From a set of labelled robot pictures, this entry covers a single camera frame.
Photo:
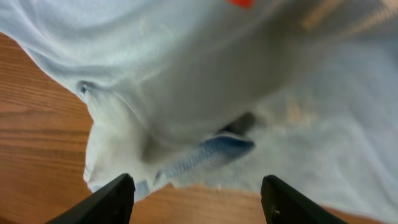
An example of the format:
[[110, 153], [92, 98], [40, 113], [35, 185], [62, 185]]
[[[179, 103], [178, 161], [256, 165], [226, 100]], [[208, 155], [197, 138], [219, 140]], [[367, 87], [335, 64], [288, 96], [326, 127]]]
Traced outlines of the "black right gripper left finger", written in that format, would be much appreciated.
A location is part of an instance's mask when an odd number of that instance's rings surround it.
[[134, 206], [135, 185], [121, 174], [95, 193], [50, 220], [50, 224], [129, 224]]

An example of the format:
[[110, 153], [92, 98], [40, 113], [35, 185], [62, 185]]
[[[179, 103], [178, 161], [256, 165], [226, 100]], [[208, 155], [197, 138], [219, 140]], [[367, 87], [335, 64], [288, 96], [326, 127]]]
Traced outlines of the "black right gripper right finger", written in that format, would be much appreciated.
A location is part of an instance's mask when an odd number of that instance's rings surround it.
[[261, 203], [267, 224], [345, 224], [274, 175], [262, 180]]

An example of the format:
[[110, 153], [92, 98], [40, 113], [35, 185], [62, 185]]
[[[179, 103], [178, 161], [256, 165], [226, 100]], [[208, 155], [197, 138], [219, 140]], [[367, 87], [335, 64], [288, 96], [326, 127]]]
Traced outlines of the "light blue printed t-shirt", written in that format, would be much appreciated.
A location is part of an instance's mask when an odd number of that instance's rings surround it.
[[397, 221], [396, 1], [3, 0], [1, 32], [87, 105], [92, 192], [274, 174]]

